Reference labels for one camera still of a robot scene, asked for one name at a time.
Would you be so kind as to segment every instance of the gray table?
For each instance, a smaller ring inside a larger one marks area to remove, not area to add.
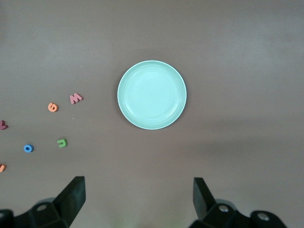
[[[0,208],[20,214],[84,175],[73,228],[186,228],[203,177],[246,216],[301,227],[303,12],[302,0],[0,0]],[[148,59],[175,67],[188,92],[155,131],[129,123],[116,97]],[[73,93],[84,99],[71,105]]]

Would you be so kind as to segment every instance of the screw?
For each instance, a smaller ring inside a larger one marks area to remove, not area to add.
[[[45,208],[47,208],[47,206],[46,206],[45,204],[40,205],[40,206],[37,208],[37,211],[42,211],[42,210],[44,210]]]
[[[225,205],[220,205],[218,208],[221,212],[228,212],[229,211],[228,207],[225,206]]]
[[[257,215],[261,220],[264,220],[264,221],[269,221],[269,217],[267,214],[265,213],[258,213]]]

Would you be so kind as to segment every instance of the plate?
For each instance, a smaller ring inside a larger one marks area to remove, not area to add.
[[[117,99],[128,121],[143,129],[156,130],[179,118],[187,91],[176,69],[161,61],[148,60],[123,75]]]

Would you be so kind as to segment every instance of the plate rim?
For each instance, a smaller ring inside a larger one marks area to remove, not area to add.
[[[164,65],[168,66],[169,68],[173,69],[173,70],[176,72],[176,74],[179,76],[179,78],[181,79],[181,82],[182,82],[182,85],[183,85],[182,87],[183,87],[183,89],[184,89],[184,100],[185,100],[185,101],[182,103],[182,109],[181,109],[181,111],[180,111],[179,114],[176,116],[176,118],[174,118],[174,119],[173,119],[172,121],[170,121],[168,124],[162,125],[161,127],[153,127],[153,128],[149,127],[149,128],[148,128],[148,127],[143,127],[143,126],[140,126],[140,125],[134,123],[132,120],[130,120],[130,119],[126,116],[126,114],[124,113],[124,111],[123,111],[123,109],[122,109],[122,106],[121,106],[121,104],[120,104],[119,91],[120,91],[120,88],[121,88],[123,79],[124,79],[125,77],[127,77],[128,72],[131,71],[133,68],[135,68],[137,65],[144,64],[144,63],[148,63],[148,62],[149,62],[149,63],[151,63],[151,62],[161,63],[161,64],[164,64]],[[167,126],[173,124],[173,123],[180,117],[180,115],[182,114],[182,112],[183,112],[184,109],[185,109],[186,102],[187,102],[187,88],[186,88],[186,84],[185,84],[184,79],[182,78],[182,76],[180,75],[180,73],[179,73],[174,67],[172,67],[171,65],[169,65],[169,64],[167,64],[167,63],[165,63],[165,62],[159,61],[159,60],[145,60],[145,61],[136,63],[135,65],[131,66],[131,67],[124,73],[124,75],[123,75],[122,78],[120,79],[120,82],[119,82],[119,85],[118,85],[118,88],[117,88],[117,101],[118,101],[118,106],[119,106],[119,108],[120,108],[120,111],[123,113],[124,117],[125,117],[130,123],[132,123],[133,125],[135,125],[135,126],[137,126],[137,127],[139,127],[139,128],[142,128],[142,129],[146,129],[146,130],[158,130],[158,129],[165,128],[165,127],[167,127]]]

